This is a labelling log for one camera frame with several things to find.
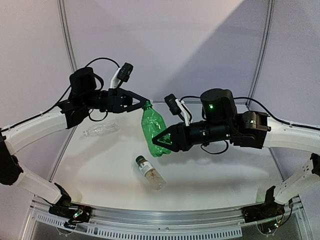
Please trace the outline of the green bottle cap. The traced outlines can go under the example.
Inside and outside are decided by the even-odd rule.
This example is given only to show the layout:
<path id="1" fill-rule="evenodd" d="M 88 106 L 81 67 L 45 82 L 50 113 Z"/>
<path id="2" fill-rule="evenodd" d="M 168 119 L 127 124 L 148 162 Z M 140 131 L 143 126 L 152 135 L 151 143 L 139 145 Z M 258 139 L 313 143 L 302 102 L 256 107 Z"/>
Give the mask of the green bottle cap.
<path id="1" fill-rule="evenodd" d="M 151 106 L 152 105 L 152 103 L 151 103 L 151 101 L 146 101 L 146 103 L 145 103 L 147 106 Z"/>

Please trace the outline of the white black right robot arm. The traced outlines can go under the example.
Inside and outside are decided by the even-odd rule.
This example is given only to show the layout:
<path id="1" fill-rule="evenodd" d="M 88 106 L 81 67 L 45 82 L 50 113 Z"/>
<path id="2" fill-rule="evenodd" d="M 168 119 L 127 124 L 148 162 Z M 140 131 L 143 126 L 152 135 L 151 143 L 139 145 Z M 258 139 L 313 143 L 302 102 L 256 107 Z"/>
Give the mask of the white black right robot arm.
<path id="1" fill-rule="evenodd" d="M 188 151 L 194 145 L 229 141 L 246 148 L 288 148 L 310 152 L 310 159 L 286 181 L 265 193 L 264 203 L 252 207 L 262 218 L 284 211 L 284 205 L 305 188 L 320 180 L 320 129 L 281 120 L 265 112 L 238 113 L 229 89 L 213 88 L 199 97 L 202 120 L 171 125 L 152 138 L 153 144 L 172 152 Z"/>

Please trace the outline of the green plastic bottle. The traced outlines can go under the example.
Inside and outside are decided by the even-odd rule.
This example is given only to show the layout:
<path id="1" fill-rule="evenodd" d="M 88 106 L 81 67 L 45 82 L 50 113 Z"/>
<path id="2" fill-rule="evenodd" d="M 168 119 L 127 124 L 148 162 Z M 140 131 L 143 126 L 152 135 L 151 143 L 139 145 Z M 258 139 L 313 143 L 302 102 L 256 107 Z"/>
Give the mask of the green plastic bottle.
<path id="1" fill-rule="evenodd" d="M 152 138 L 167 128 L 163 117 L 153 109 L 153 105 L 145 104 L 142 109 L 141 127 L 150 154 L 154 158 L 169 155 L 170 150 L 152 143 Z"/>

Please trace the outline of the clear plastic bottle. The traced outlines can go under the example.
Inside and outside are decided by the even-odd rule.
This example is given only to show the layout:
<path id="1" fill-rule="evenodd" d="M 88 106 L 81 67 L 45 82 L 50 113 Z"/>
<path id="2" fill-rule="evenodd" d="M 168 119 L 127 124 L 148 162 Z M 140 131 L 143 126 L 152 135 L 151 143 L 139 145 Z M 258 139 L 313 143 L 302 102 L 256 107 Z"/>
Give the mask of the clear plastic bottle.
<path id="1" fill-rule="evenodd" d="M 84 137 L 102 137 L 121 129 L 118 120 L 104 121 L 90 126 L 82 132 Z"/>

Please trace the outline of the coffee bottle with dark cap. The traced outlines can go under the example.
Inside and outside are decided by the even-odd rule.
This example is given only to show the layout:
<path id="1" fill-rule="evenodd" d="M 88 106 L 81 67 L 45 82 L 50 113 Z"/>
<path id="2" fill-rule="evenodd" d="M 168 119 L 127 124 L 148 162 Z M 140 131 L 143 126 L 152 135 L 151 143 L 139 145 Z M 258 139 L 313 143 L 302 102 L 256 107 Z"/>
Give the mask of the coffee bottle with dark cap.
<path id="1" fill-rule="evenodd" d="M 138 169 L 142 175 L 146 178 L 150 186 L 159 191 L 164 188 L 166 181 L 160 175 L 160 173 L 155 169 L 155 167 L 145 159 L 144 156 L 140 155 L 135 159 Z"/>

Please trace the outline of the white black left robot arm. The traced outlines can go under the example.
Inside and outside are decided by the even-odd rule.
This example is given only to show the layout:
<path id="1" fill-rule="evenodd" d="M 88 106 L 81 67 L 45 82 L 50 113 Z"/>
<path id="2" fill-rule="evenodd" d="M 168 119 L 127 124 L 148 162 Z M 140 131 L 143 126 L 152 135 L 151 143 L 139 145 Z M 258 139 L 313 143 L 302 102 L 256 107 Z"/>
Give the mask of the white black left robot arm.
<path id="1" fill-rule="evenodd" d="M 40 113 L 22 123 L 0 131 L 0 183 L 16 186 L 44 199 L 63 216 L 74 213 L 69 194 L 57 183 L 49 182 L 19 163 L 16 154 L 24 147 L 50 134 L 71 129 L 90 116 L 90 110 L 101 113 L 121 114 L 141 109 L 147 98 L 122 89 L 133 66 L 125 63 L 117 69 L 111 79 L 110 88 L 97 87 L 104 81 L 86 66 L 69 77 L 70 94 L 66 100 L 58 101 L 51 110 Z"/>

